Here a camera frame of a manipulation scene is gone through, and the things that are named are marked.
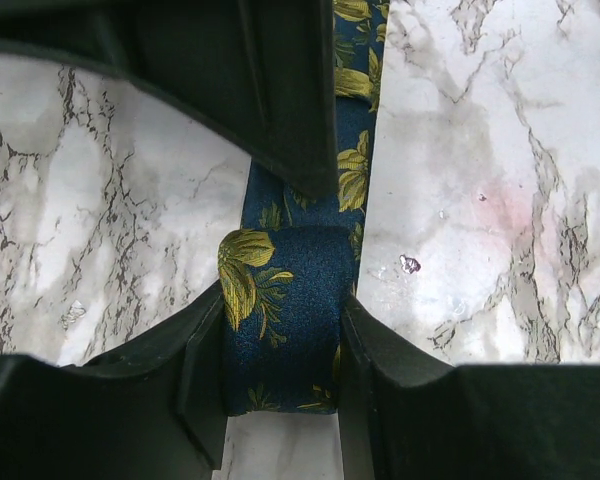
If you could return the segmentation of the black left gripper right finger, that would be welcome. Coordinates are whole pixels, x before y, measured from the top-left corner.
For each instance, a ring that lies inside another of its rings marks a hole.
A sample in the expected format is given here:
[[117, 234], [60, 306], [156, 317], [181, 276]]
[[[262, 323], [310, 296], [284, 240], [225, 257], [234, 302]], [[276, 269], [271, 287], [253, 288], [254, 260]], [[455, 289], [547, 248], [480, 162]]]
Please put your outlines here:
[[451, 366], [350, 299], [338, 421], [348, 479], [600, 479], [600, 365]]

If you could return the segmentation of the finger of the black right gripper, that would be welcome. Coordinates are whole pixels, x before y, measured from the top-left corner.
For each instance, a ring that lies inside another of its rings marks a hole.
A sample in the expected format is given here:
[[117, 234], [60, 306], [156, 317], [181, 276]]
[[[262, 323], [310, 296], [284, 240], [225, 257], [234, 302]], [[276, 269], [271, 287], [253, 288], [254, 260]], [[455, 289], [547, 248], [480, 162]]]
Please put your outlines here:
[[303, 194], [336, 191], [328, 1], [0, 1], [0, 53], [125, 80]]

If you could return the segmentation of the navy tie with yellow flowers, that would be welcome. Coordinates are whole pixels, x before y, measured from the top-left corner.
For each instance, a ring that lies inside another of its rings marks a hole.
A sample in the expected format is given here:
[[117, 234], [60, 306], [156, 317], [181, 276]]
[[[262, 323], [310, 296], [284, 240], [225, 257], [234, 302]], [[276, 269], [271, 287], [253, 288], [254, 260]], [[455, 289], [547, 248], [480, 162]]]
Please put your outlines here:
[[389, 5], [334, 5], [338, 190], [312, 200], [253, 165], [218, 250], [226, 411], [331, 414], [358, 279]]

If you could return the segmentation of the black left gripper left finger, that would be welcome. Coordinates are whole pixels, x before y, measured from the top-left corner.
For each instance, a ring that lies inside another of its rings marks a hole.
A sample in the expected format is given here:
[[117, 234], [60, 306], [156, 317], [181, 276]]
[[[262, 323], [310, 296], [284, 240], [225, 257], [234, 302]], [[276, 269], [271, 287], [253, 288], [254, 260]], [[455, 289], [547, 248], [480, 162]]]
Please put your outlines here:
[[0, 354], [0, 479], [208, 479], [222, 464], [219, 285], [82, 366]]

